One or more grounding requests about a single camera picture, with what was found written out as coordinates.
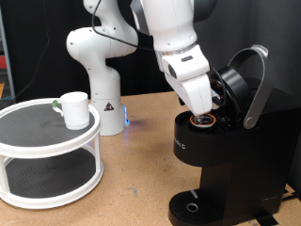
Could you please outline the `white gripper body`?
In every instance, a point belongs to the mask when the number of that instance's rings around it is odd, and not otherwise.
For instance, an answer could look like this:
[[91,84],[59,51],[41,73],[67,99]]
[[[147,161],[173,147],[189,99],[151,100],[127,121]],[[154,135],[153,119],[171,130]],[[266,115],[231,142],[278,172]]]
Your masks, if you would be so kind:
[[179,51],[157,52],[156,56],[166,81],[195,116],[212,110],[210,65],[198,44]]

